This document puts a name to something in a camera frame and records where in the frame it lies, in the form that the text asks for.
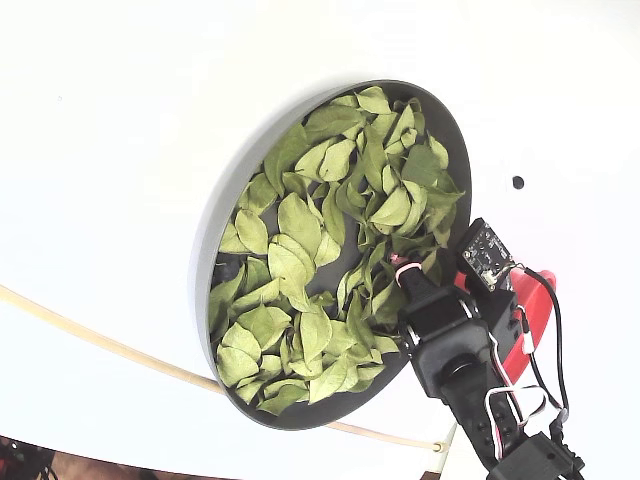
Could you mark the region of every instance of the red plastic part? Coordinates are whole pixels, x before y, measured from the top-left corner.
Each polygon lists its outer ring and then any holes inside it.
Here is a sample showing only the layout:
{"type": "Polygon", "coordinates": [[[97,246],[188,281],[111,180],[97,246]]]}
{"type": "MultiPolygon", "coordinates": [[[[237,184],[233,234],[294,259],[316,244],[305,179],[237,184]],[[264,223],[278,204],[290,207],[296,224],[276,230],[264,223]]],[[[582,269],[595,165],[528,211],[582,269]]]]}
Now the red plastic part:
{"type": "MultiPolygon", "coordinates": [[[[543,270],[539,273],[554,289],[556,288],[556,276],[553,273],[548,270],[543,270]]],[[[456,285],[464,288],[465,279],[466,276],[459,273],[456,277],[456,285]]],[[[551,298],[544,286],[520,270],[511,272],[511,281],[514,290],[518,294],[518,303],[527,311],[527,319],[533,334],[533,343],[537,347],[549,323],[549,316],[553,307],[551,298]]],[[[519,311],[516,311],[516,316],[520,317],[519,311]]],[[[513,383],[518,381],[529,364],[529,357],[522,352],[522,343],[523,338],[520,335],[520,338],[518,338],[513,349],[503,362],[504,369],[513,383]]]]}

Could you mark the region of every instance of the white table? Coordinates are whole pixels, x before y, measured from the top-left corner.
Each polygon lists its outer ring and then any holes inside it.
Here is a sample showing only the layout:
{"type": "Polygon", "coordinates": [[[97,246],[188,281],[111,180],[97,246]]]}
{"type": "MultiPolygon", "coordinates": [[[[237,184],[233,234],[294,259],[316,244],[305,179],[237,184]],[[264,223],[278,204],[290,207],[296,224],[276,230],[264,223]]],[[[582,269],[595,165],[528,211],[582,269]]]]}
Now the white table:
{"type": "MultiPolygon", "coordinates": [[[[640,333],[621,298],[638,266],[625,223],[637,205],[638,20],[638,2],[604,0],[5,5],[0,283],[211,377],[194,258],[225,172],[303,99],[351,81],[411,81],[461,126],[473,213],[520,259],[558,275],[567,440],[589,476],[626,473],[599,446],[620,441],[620,461],[632,458],[624,437],[638,426],[619,401],[640,333]]],[[[549,375],[552,347],[550,335],[549,375]]],[[[440,461],[326,429],[259,427],[223,397],[6,305],[0,351],[0,433],[39,445],[261,479],[418,478],[440,461]]],[[[435,441],[452,417],[405,371],[346,421],[435,441]]]]}

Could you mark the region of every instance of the green leaf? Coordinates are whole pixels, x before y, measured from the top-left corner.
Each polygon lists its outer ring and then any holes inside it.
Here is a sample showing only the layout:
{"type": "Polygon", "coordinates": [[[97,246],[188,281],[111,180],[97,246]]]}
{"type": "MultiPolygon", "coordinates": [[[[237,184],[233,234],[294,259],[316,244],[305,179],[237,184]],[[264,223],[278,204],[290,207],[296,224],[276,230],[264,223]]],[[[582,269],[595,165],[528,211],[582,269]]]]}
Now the green leaf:
{"type": "Polygon", "coordinates": [[[357,342],[365,345],[367,348],[373,346],[373,333],[371,333],[371,329],[367,324],[367,319],[363,316],[362,304],[360,303],[360,297],[358,295],[354,295],[351,299],[346,324],[347,330],[357,342]]]}
{"type": "Polygon", "coordinates": [[[311,200],[319,200],[320,198],[325,198],[329,193],[329,184],[321,183],[316,187],[311,195],[311,200]]]}
{"type": "Polygon", "coordinates": [[[327,148],[318,173],[325,182],[341,180],[349,173],[349,157],[356,142],[348,138],[327,148]]]}
{"type": "Polygon", "coordinates": [[[382,169],[386,164],[387,156],[382,148],[380,137],[370,125],[364,127],[364,135],[367,140],[362,154],[364,175],[374,190],[382,192],[382,169]]]}
{"type": "Polygon", "coordinates": [[[322,308],[314,312],[304,312],[300,316],[300,336],[304,361],[311,360],[322,353],[331,340],[331,321],[322,308]]]}
{"type": "Polygon", "coordinates": [[[304,399],[308,392],[305,388],[295,385],[285,385],[278,392],[278,396],[264,400],[258,405],[258,410],[264,410],[273,415],[280,415],[285,408],[304,399]]]}
{"type": "Polygon", "coordinates": [[[264,173],[280,197],[284,196],[282,174],[289,170],[308,148],[305,128],[297,123],[276,142],[265,157],[264,173]]]}
{"type": "Polygon", "coordinates": [[[402,179],[433,187],[440,174],[440,161],[426,145],[414,145],[402,169],[402,179]]]}
{"type": "Polygon", "coordinates": [[[389,135],[391,127],[398,118],[396,112],[391,112],[388,115],[378,115],[376,119],[371,123],[371,127],[376,131],[378,137],[384,142],[384,139],[389,135]]]}
{"type": "Polygon", "coordinates": [[[382,88],[378,86],[369,87],[362,90],[360,93],[356,93],[358,103],[367,112],[388,114],[391,113],[389,108],[389,100],[382,91],[382,88]]]}
{"type": "Polygon", "coordinates": [[[291,323],[291,317],[278,307],[258,305],[240,315],[236,322],[236,325],[240,324],[251,332],[260,349],[264,351],[278,341],[284,329],[291,323]]]}
{"type": "Polygon", "coordinates": [[[402,114],[400,115],[400,118],[398,118],[395,126],[393,127],[391,135],[389,136],[389,140],[387,140],[387,143],[385,143],[385,147],[388,147],[389,145],[393,145],[394,143],[400,141],[400,137],[402,136],[404,131],[410,128],[415,128],[415,125],[416,124],[415,118],[413,116],[413,110],[411,109],[410,105],[407,105],[402,111],[402,114]]]}
{"type": "Polygon", "coordinates": [[[353,387],[349,389],[351,393],[361,393],[371,386],[373,379],[371,380],[359,380],[353,387]]]}
{"type": "Polygon", "coordinates": [[[340,256],[340,245],[331,238],[327,230],[322,231],[322,238],[320,240],[320,246],[318,246],[318,252],[314,257],[314,261],[318,267],[327,265],[334,262],[340,256]]]}
{"type": "Polygon", "coordinates": [[[384,370],[384,365],[358,367],[358,380],[373,380],[384,370]]]}
{"type": "Polygon", "coordinates": [[[216,367],[220,380],[232,387],[238,380],[258,373],[258,364],[242,350],[218,347],[216,367]]]}
{"type": "Polygon", "coordinates": [[[220,247],[218,252],[222,253],[249,253],[249,249],[244,246],[240,237],[238,237],[238,231],[233,223],[227,223],[227,227],[222,234],[222,240],[220,240],[220,247]]]}
{"type": "Polygon", "coordinates": [[[298,160],[298,163],[296,163],[296,173],[316,182],[322,182],[322,178],[320,178],[320,174],[318,173],[320,165],[322,164],[327,149],[337,141],[337,137],[329,138],[305,153],[302,158],[298,160]]]}
{"type": "Polygon", "coordinates": [[[336,192],[339,184],[332,182],[329,185],[329,193],[322,202],[322,216],[325,222],[325,228],[338,245],[343,246],[346,237],[346,227],[344,224],[344,215],[338,208],[336,203],[336,192]]]}
{"type": "Polygon", "coordinates": [[[384,193],[390,195],[399,184],[400,180],[391,169],[391,165],[385,165],[382,169],[382,190],[384,193]]]}
{"type": "Polygon", "coordinates": [[[273,189],[269,179],[264,173],[259,173],[247,186],[247,205],[246,207],[252,212],[262,215],[262,213],[273,205],[278,194],[273,189]]]}
{"type": "Polygon", "coordinates": [[[305,389],[307,388],[307,384],[304,380],[300,380],[299,378],[285,378],[284,380],[278,380],[277,382],[273,382],[267,385],[264,388],[264,396],[265,398],[273,398],[275,397],[280,389],[287,385],[293,385],[294,387],[305,389]]]}
{"type": "Polygon", "coordinates": [[[344,383],[349,368],[345,356],[338,358],[322,375],[309,382],[309,405],[334,394],[344,383]]]}
{"type": "Polygon", "coordinates": [[[255,257],[247,257],[247,281],[244,284],[242,293],[249,292],[266,285],[271,281],[269,268],[264,260],[255,257]]]}
{"type": "Polygon", "coordinates": [[[393,338],[381,337],[376,335],[374,337],[374,345],[380,353],[399,352],[398,345],[393,338]]]}
{"type": "Polygon", "coordinates": [[[434,155],[438,158],[440,168],[447,168],[449,166],[449,153],[447,152],[447,149],[444,148],[444,145],[429,135],[429,146],[431,147],[434,155]]]}
{"type": "Polygon", "coordinates": [[[409,216],[411,203],[403,187],[396,188],[382,206],[374,213],[370,222],[382,225],[402,225],[409,216]]]}
{"type": "Polygon", "coordinates": [[[314,110],[304,129],[309,142],[317,143],[348,130],[361,119],[362,114],[353,107],[328,105],[314,110]]]}
{"type": "Polygon", "coordinates": [[[236,395],[238,395],[244,401],[244,403],[249,405],[249,403],[251,403],[251,400],[253,400],[253,397],[255,397],[256,393],[258,393],[258,390],[260,390],[260,387],[262,387],[263,383],[264,381],[262,380],[256,380],[247,385],[239,387],[238,389],[236,389],[236,395]]]}
{"type": "Polygon", "coordinates": [[[275,278],[266,285],[247,293],[231,304],[231,310],[235,313],[246,312],[261,303],[269,303],[275,300],[280,293],[280,279],[275,278]]]}
{"type": "Polygon", "coordinates": [[[307,198],[307,188],[311,184],[311,180],[294,172],[284,172],[282,174],[282,183],[284,185],[285,194],[295,193],[300,198],[307,198]]]}
{"type": "Polygon", "coordinates": [[[298,360],[297,362],[289,363],[291,369],[305,380],[318,377],[322,373],[322,357],[318,355],[311,360],[309,364],[304,360],[298,360]]]}
{"type": "Polygon", "coordinates": [[[238,274],[233,280],[219,283],[213,287],[213,290],[209,293],[209,310],[207,317],[209,321],[209,332],[212,333],[214,341],[224,335],[225,332],[220,330],[224,329],[226,331],[227,325],[229,324],[227,309],[240,289],[240,284],[244,278],[244,270],[244,265],[241,265],[238,274]]]}
{"type": "Polygon", "coordinates": [[[358,108],[359,106],[355,95],[343,95],[342,97],[334,98],[329,102],[329,105],[344,105],[352,108],[358,108]]]}
{"type": "Polygon", "coordinates": [[[320,245],[321,232],[318,219],[309,211],[307,204],[295,194],[289,194],[278,207],[278,227],[315,257],[320,245]]]}
{"type": "Polygon", "coordinates": [[[298,260],[302,262],[306,273],[304,285],[308,284],[316,274],[316,266],[307,251],[302,247],[302,245],[300,245],[293,238],[291,238],[289,235],[285,235],[284,233],[274,235],[271,238],[271,242],[286,248],[296,257],[298,257],[298,260]]]}
{"type": "Polygon", "coordinates": [[[411,147],[414,143],[416,143],[416,136],[418,135],[418,131],[415,128],[410,128],[406,130],[402,135],[400,135],[400,141],[404,148],[411,147]]]}
{"type": "Polygon", "coordinates": [[[253,334],[238,323],[234,323],[227,333],[222,337],[223,347],[232,347],[242,350],[249,355],[255,362],[260,359],[262,349],[253,334]]]}
{"type": "Polygon", "coordinates": [[[339,357],[356,344],[356,339],[349,333],[347,324],[338,320],[331,320],[331,340],[324,351],[339,357]]]}
{"type": "Polygon", "coordinates": [[[267,227],[251,210],[240,210],[236,215],[236,230],[240,241],[253,253],[267,253],[267,227]]]}
{"type": "Polygon", "coordinates": [[[293,252],[275,243],[269,244],[267,259],[271,277],[280,279],[280,291],[287,296],[296,310],[307,311],[309,298],[304,290],[307,274],[300,259],[293,252]]]}

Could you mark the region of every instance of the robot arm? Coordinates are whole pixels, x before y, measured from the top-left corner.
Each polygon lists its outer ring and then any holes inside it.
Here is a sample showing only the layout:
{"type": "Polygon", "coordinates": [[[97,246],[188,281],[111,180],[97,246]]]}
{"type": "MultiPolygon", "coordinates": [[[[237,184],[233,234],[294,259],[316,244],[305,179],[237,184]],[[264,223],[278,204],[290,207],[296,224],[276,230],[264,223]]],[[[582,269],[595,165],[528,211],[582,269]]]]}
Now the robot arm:
{"type": "MultiPolygon", "coordinates": [[[[518,305],[519,293],[525,297],[526,292],[514,291],[511,284],[516,264],[482,219],[470,227],[457,255],[469,292],[437,287],[419,263],[395,262],[396,280],[409,297],[401,328],[422,387],[451,408],[489,480],[581,479],[584,462],[562,444],[566,409],[552,424],[553,440],[544,433],[529,437],[502,365],[501,357],[522,348],[521,337],[527,340],[525,350],[533,345],[526,317],[521,322],[515,316],[526,311],[526,305],[518,305]]],[[[555,399],[552,403],[560,406],[555,399]]]]}

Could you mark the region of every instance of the black dot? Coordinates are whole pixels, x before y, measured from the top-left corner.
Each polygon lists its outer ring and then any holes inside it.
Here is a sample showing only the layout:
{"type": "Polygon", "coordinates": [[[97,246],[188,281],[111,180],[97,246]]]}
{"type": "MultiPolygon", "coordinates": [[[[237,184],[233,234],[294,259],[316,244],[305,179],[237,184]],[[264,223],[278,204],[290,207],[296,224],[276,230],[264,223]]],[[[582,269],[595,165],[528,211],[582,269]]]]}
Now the black dot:
{"type": "Polygon", "coordinates": [[[516,175],[512,178],[512,181],[513,188],[515,188],[516,190],[522,190],[522,188],[524,187],[524,178],[522,178],[520,175],[516,175]]]}

